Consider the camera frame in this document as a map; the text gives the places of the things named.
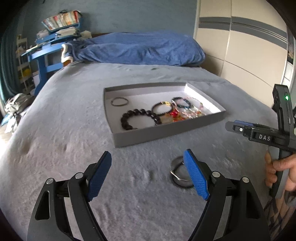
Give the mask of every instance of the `stack of papers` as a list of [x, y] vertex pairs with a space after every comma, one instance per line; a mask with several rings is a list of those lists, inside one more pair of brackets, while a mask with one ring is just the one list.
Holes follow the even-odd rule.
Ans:
[[75, 28], [75, 27], [69, 27], [69, 28], [62, 29], [62, 30], [59, 30], [58, 32], [56, 32], [56, 36], [58, 38], [69, 36], [69, 35], [78, 36], [78, 32], [79, 31], [78, 31], [77, 28]]

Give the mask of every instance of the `gray tray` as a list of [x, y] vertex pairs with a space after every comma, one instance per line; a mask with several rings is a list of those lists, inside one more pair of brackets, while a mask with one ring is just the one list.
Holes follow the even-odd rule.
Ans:
[[[137, 129], [126, 131], [121, 127], [120, 118], [128, 110], [150, 110], [155, 103], [170, 101], [177, 96], [196, 98], [203, 103], [203, 112], [206, 115], [158, 126], [155, 126], [153, 120], [147, 116], [137, 116], [128, 120], [129, 124]], [[124, 97], [129, 100], [129, 104], [122, 107], [112, 106], [111, 100], [115, 97]], [[104, 89], [103, 98], [106, 120], [116, 148], [190, 131], [220, 121], [225, 115], [225, 109], [221, 105], [188, 83], [145, 83], [109, 87]]]

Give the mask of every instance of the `screw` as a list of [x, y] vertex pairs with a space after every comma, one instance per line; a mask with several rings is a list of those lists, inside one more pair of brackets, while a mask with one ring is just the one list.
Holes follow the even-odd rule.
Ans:
[[250, 180], [249, 180], [247, 177], [243, 177], [243, 178], [242, 178], [242, 181], [243, 181], [244, 183], [248, 183]]
[[79, 172], [79, 173], [77, 173], [76, 175], [75, 175], [75, 178], [76, 179], [80, 179], [80, 178], [82, 178], [83, 177], [83, 173], [82, 172]]
[[53, 181], [54, 181], [53, 178], [49, 178], [49, 179], [46, 180], [46, 184], [51, 184]]
[[213, 177], [219, 177], [220, 173], [219, 172], [213, 172], [212, 175], [213, 175]]

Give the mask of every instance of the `human hand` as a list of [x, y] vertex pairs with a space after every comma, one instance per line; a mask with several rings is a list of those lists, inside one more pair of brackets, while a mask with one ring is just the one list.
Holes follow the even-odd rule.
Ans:
[[265, 156], [265, 184], [270, 187], [277, 181], [276, 171], [283, 171], [285, 169], [290, 169], [289, 177], [285, 185], [286, 191], [296, 190], [296, 154], [293, 154], [284, 159], [271, 162], [271, 156], [267, 151]]

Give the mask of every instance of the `blue blanket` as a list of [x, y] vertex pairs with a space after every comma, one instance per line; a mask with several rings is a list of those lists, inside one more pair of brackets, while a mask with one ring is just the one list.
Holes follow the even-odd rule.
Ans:
[[205, 54], [190, 36], [167, 31], [112, 33], [67, 43], [65, 57], [114, 64], [198, 66]]

